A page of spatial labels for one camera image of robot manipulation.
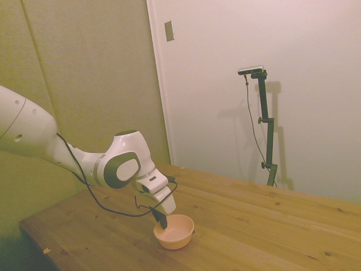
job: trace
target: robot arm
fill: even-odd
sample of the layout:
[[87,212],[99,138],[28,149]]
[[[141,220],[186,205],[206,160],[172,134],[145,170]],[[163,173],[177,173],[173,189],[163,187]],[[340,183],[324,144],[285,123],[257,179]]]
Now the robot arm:
[[[116,134],[105,153],[84,152],[64,142],[48,112],[3,86],[0,86],[0,150],[41,158],[78,176],[82,176],[80,165],[89,185],[119,189],[131,182],[136,196],[150,207],[171,193],[168,178],[156,169],[139,131]],[[173,196],[168,196],[156,210],[171,214],[175,210]]]

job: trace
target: orange bowl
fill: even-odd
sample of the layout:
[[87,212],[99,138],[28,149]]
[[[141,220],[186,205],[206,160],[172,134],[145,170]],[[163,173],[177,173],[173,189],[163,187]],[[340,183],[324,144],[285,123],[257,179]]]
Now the orange bowl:
[[167,216],[168,227],[164,230],[158,222],[154,227],[154,235],[159,243],[169,249],[178,250],[188,244],[192,238],[194,223],[185,215]]

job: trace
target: table surface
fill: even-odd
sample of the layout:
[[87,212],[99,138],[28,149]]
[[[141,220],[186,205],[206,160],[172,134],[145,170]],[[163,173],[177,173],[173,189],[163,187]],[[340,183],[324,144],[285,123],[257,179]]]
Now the table surface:
[[[160,246],[151,214],[101,209],[88,191],[20,222],[59,270],[361,270],[361,206],[167,164],[177,209],[195,233],[176,251]],[[118,211],[141,213],[131,186],[93,189]]]

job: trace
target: black cable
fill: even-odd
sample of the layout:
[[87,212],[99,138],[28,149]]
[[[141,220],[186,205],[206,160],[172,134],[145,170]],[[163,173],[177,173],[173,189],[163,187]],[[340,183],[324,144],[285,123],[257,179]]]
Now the black cable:
[[245,80],[246,80],[247,106],[248,106],[248,112],[249,112],[249,116],[250,116],[250,122],[251,122],[251,124],[252,124],[253,137],[254,137],[254,140],[255,140],[255,142],[256,142],[256,145],[257,145],[257,148],[258,148],[258,150],[259,150],[259,153],[260,153],[261,156],[262,156],[263,162],[266,163],[265,157],[264,157],[264,155],[263,155],[263,153],[262,153],[262,151],[261,151],[261,148],[260,148],[259,145],[258,145],[256,133],[254,132],[253,118],[252,118],[252,113],[250,112],[250,106],[249,106],[249,90],[248,90],[248,85],[249,85],[249,83],[248,83],[248,81],[247,81],[247,75],[244,75],[244,78],[245,78]]
[[[172,194],[172,193],[177,189],[177,187],[178,187],[178,184],[176,183],[176,181],[175,181],[175,180],[172,180],[171,182],[175,184],[175,188],[173,188],[173,190],[172,190],[165,198],[163,198],[163,200],[160,201],[157,205],[155,205],[154,207],[152,207],[149,211],[147,211],[147,212],[145,212],[145,213],[142,213],[142,214],[140,214],[140,215],[131,215],[131,214],[129,214],[129,213],[122,213],[122,212],[118,212],[118,211],[114,211],[114,210],[108,209],[108,208],[104,207],[103,205],[101,205],[101,203],[100,203],[100,202],[98,201],[98,199],[95,197],[93,191],[91,191],[90,185],[89,185],[89,184],[87,183],[87,181],[86,181],[86,177],[85,177],[84,171],[83,171],[82,167],[80,166],[80,163],[78,162],[78,160],[77,160],[76,157],[74,156],[72,150],[70,149],[67,141],[66,141],[59,133],[57,133],[57,135],[58,135],[58,137],[61,138],[62,141],[64,141],[65,146],[67,147],[70,155],[71,155],[72,158],[74,159],[75,163],[78,165],[78,167],[79,167],[79,169],[80,169],[80,171],[81,171],[81,174],[82,174],[82,176],[83,176],[83,180],[84,180],[84,182],[82,182],[82,183],[84,183],[84,184],[86,185],[86,187],[88,188],[90,194],[93,196],[93,198],[94,198],[94,200],[96,201],[96,203],[97,203],[102,209],[104,209],[104,210],[106,210],[106,211],[108,211],[108,212],[116,213],[116,214],[118,214],[118,215],[123,215],[123,216],[130,216],[130,217],[141,217],[141,216],[145,216],[145,215],[149,214],[150,212],[152,212],[152,209],[155,209],[155,208],[157,208],[159,205],[161,205],[169,196],[171,196],[171,194]],[[81,180],[81,178],[80,178],[77,174],[75,174],[74,172],[72,172],[72,173],[73,173],[79,180]]]

